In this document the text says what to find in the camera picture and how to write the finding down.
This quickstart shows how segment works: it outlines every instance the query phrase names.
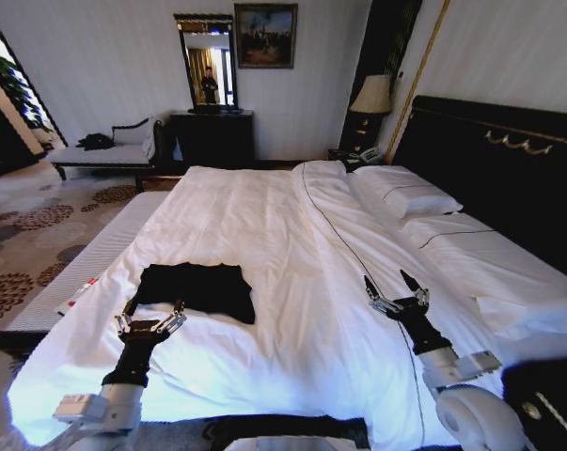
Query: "white bench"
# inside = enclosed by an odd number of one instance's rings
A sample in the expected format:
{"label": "white bench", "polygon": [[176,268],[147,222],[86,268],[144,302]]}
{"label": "white bench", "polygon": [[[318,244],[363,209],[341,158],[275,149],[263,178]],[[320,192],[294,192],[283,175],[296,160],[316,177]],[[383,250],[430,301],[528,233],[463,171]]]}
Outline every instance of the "white bench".
{"label": "white bench", "polygon": [[[169,126],[170,114],[142,120],[138,124],[112,127],[115,146],[102,150],[85,151],[83,148],[59,148],[47,155],[62,180],[66,179],[64,167],[101,167],[132,169],[136,175],[165,170],[172,162],[175,146]],[[141,193],[141,182],[136,180]]]}
{"label": "white bench", "polygon": [[168,192],[137,195],[68,267],[0,331],[0,350],[30,350],[61,319],[54,310],[89,278],[105,271],[164,201]]}

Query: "telephone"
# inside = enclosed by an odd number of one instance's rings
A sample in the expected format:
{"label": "telephone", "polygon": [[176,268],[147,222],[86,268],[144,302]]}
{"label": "telephone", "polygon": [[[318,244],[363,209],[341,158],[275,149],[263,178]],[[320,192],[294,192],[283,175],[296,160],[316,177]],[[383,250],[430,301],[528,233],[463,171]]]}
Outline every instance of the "telephone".
{"label": "telephone", "polygon": [[356,162],[360,161],[366,164],[377,164],[384,160],[384,150],[378,147],[368,148],[360,153],[351,153],[349,157],[351,159],[356,159]]}

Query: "picture frame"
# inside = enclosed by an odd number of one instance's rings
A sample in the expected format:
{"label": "picture frame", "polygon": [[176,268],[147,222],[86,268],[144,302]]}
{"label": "picture frame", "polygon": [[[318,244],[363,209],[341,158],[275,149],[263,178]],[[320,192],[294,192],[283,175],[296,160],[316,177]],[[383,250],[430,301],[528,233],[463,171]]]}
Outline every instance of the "picture frame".
{"label": "picture frame", "polygon": [[293,69],[297,9],[297,4],[235,4],[239,69]]}

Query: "dark wooden cabinet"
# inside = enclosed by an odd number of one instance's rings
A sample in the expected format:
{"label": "dark wooden cabinet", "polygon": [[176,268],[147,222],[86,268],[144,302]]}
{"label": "dark wooden cabinet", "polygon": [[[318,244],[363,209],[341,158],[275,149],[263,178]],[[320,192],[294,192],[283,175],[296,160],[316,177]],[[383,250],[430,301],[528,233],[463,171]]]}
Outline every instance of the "dark wooden cabinet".
{"label": "dark wooden cabinet", "polygon": [[249,168],[254,164],[253,113],[177,113],[170,122],[185,165]]}

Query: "white pillow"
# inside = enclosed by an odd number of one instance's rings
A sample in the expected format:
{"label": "white pillow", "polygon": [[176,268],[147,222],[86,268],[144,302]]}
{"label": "white pillow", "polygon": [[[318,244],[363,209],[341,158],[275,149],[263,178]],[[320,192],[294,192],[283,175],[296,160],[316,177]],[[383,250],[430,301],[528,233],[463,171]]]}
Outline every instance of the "white pillow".
{"label": "white pillow", "polygon": [[475,299],[493,333],[567,334],[567,276],[514,242],[463,213],[414,219],[403,231]]}
{"label": "white pillow", "polygon": [[401,166],[363,166],[354,172],[399,218],[440,215],[463,208],[453,197]]}

